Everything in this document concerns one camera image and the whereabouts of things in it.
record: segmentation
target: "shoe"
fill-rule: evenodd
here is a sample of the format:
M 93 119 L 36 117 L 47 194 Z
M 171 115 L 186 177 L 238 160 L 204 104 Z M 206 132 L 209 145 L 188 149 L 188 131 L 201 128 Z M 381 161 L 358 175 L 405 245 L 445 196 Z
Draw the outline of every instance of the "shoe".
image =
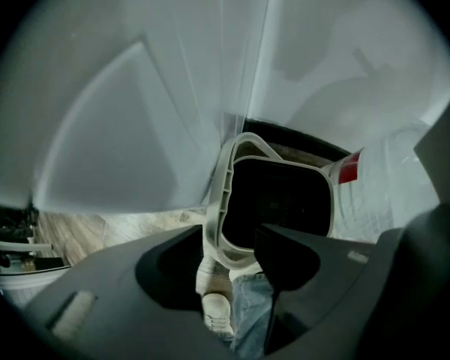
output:
M 203 319 L 210 331 L 233 335 L 230 325 L 230 303 L 219 293 L 209 293 L 202 298 Z

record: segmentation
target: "white bag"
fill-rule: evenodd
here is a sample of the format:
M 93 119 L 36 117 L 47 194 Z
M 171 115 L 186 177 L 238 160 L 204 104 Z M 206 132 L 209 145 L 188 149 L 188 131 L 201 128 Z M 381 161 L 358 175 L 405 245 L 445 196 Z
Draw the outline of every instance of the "white bag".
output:
M 323 168 L 334 189 L 331 237 L 376 242 L 439 204 L 413 151 L 427 130 L 422 123 L 402 128 Z

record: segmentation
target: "person's leg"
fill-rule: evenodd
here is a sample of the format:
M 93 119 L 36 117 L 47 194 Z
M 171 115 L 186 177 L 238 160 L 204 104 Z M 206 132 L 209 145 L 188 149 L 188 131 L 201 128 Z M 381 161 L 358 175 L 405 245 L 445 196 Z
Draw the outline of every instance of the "person's leg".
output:
M 242 274 L 234 278 L 232 284 L 236 329 L 230 349 L 241 359 L 258 359 L 264 355 L 272 315 L 272 286 L 263 273 Z

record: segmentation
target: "black tray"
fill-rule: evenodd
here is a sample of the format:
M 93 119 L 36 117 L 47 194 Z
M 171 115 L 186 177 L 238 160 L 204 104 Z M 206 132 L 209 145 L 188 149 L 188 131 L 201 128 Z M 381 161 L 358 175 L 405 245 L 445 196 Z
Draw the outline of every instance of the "black tray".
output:
M 254 248 L 254 230 L 260 224 L 327 235 L 333 199 L 320 172 L 257 159 L 239 161 L 234 171 L 222 227 L 229 242 Z

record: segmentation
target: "blue jeans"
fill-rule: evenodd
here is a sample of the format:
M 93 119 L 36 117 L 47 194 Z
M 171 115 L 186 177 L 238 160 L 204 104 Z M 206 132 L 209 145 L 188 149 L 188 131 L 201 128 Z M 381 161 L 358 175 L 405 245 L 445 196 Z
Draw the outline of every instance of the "blue jeans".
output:
M 222 334 L 220 339 L 240 359 L 258 359 L 264 355 L 272 315 L 272 286 L 264 274 L 237 277 L 232 285 L 235 334 Z

